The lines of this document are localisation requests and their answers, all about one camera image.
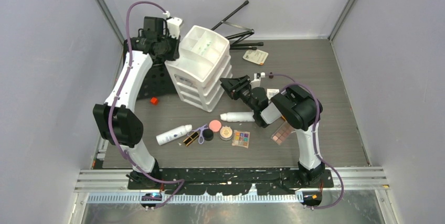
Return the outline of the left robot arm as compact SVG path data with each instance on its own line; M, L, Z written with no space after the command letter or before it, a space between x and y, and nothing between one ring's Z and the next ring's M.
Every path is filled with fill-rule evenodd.
M128 177L137 185L156 189L161 183L159 165L147 150L143 123L135 115L136 100L154 59L176 60L183 21L177 17L146 17L137 37L127 36L123 69L102 104L95 104L93 116L101 138L116 146L132 171Z

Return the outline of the white plastic drawer organizer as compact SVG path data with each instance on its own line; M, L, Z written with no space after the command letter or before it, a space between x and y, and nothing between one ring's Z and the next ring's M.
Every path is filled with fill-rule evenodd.
M230 42L219 33L193 26L179 43L179 58L165 66L181 101L212 112L223 89L220 78L232 77Z

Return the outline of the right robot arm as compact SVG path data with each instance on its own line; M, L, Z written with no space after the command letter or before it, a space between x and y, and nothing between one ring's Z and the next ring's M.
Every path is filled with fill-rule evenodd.
M299 145L298 175L305 187L314 187L325 171L318 147L318 127L323 107L305 85L292 82L268 98L262 87L253 87L250 77L220 78L220 85L232 100L241 100L253 112L260 127L280 117L295 130Z

